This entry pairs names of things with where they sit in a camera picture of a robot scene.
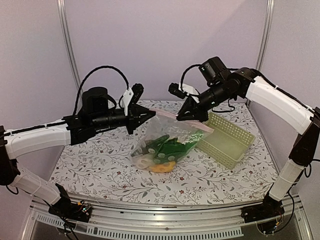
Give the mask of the green white bok choy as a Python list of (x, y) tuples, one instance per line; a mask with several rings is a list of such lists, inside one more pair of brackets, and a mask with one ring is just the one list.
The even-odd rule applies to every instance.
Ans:
[(156, 163), (177, 162), (193, 147), (190, 142), (181, 143), (177, 137), (170, 138), (168, 134), (153, 140), (146, 140), (143, 151), (152, 155)]

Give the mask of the clear zip top bag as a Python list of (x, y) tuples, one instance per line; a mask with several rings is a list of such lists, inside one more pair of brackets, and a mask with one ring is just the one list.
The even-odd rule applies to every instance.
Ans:
[(139, 170), (169, 173), (189, 152), (213, 133), (196, 120), (178, 121), (173, 113), (154, 108), (145, 135), (132, 151), (132, 164)]

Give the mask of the green cucumber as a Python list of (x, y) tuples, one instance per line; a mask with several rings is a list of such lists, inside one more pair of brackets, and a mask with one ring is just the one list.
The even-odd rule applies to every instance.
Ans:
[(190, 150), (204, 137), (204, 132), (197, 130), (187, 136), (186, 140), (180, 141), (178, 137), (162, 135), (156, 139), (145, 140), (142, 144), (142, 152), (150, 154), (151, 160), (157, 164), (178, 162), (187, 155)]

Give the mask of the orange yellow mango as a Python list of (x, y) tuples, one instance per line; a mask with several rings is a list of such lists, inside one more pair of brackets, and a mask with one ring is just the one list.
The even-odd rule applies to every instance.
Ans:
[(154, 166), (149, 167), (149, 171), (154, 173), (169, 173), (171, 172), (176, 166), (175, 161), (165, 162), (163, 164), (156, 164)]

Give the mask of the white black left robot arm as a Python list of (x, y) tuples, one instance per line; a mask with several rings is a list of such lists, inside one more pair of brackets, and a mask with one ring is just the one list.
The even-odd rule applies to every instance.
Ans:
[(127, 89), (120, 108), (110, 108), (115, 100), (104, 87), (93, 87), (82, 94), (82, 107), (75, 114), (54, 122), (17, 130), (0, 128), (0, 184), (12, 186), (36, 196), (63, 216), (74, 213), (74, 205), (66, 190), (59, 184), (45, 181), (25, 168), (18, 167), (17, 158), (32, 152), (57, 146), (85, 143), (97, 134), (126, 127), (128, 134), (156, 115), (137, 104), (142, 93), (140, 83)]

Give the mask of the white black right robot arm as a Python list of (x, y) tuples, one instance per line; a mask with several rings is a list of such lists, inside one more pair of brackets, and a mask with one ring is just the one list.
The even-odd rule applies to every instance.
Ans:
[[(199, 92), (184, 83), (187, 72), (197, 68), (206, 80), (207, 90)], [(218, 57), (189, 66), (180, 82), (171, 84), (169, 91), (185, 102), (176, 115), (178, 121), (209, 119), (208, 111), (219, 104), (242, 98), (271, 113), (270, 120), (280, 120), (291, 130), (292, 149), (279, 176), (268, 191), (269, 198), (259, 206), (262, 218), (269, 218), (278, 210), (278, 203), (295, 185), (305, 168), (315, 158), (320, 137), (320, 110), (310, 107), (270, 82), (260, 71), (250, 67), (229, 68)]]

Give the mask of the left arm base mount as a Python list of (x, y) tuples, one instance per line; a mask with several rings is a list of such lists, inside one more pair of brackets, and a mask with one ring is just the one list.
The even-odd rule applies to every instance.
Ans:
[(69, 198), (61, 198), (50, 205), (48, 212), (58, 217), (88, 223), (92, 214), (92, 205), (84, 200), (73, 203)]

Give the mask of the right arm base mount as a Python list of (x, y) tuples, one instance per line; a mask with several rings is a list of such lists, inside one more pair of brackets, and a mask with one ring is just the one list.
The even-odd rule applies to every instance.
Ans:
[(262, 203), (241, 208), (241, 217), (245, 223), (257, 222), (272, 218), (257, 225), (258, 230), (265, 235), (274, 234), (279, 226), (279, 221), (275, 217), (285, 213), (282, 201), (276, 201), (266, 195)]

